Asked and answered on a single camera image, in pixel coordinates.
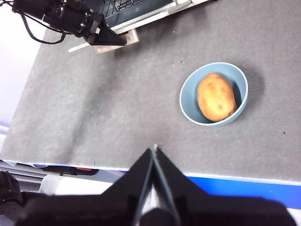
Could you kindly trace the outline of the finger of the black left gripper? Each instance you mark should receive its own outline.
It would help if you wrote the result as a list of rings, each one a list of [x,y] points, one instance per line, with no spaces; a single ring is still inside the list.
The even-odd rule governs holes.
[[[127,41],[111,30],[102,18],[94,20],[90,28],[90,45],[92,46],[125,46]]]

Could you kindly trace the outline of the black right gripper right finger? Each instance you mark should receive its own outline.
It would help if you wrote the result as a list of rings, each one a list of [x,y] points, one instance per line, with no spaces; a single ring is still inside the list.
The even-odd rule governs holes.
[[[261,197],[211,195],[154,148],[154,168],[163,198],[179,226],[294,226],[280,202]]]

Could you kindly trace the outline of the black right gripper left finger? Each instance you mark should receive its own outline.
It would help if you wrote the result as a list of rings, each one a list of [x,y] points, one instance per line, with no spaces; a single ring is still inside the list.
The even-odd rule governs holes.
[[[129,171],[102,194],[34,198],[25,205],[16,225],[134,225],[148,192],[152,167],[152,150],[147,149]]]

